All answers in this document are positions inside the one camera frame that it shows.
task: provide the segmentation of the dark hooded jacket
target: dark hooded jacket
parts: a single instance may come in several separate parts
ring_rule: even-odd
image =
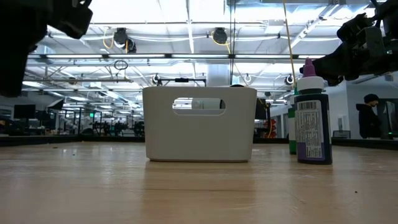
[[[364,104],[357,104],[356,109],[359,111],[359,133],[362,138],[379,138],[381,137],[381,122],[372,107]]]

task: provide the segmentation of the green bottle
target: green bottle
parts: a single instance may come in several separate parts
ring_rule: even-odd
[[[289,152],[290,155],[296,155],[296,127],[295,127],[295,106],[294,106],[294,98],[296,96],[293,95],[290,97],[290,105],[291,108],[287,110],[288,118],[289,118]]]

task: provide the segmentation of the bottle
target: bottle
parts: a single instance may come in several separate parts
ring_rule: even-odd
[[[289,117],[289,152],[290,155],[296,155],[296,133],[295,133],[295,106],[294,106],[294,98],[296,96],[293,95],[290,97],[290,105],[292,106],[287,110],[287,115]]]
[[[297,161],[306,164],[332,164],[329,97],[322,94],[323,78],[315,73],[311,59],[305,60],[303,78],[297,81],[295,97]]]

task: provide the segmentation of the bottle label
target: bottle label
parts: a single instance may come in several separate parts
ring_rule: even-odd
[[[321,101],[297,103],[295,113],[297,157],[311,161],[325,160]]]

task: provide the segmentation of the purple bottle cap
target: purple bottle cap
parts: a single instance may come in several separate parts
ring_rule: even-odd
[[[316,75],[317,74],[315,73],[315,67],[312,64],[312,60],[309,59],[309,58],[305,59],[303,78],[305,78],[305,77],[314,77]]]

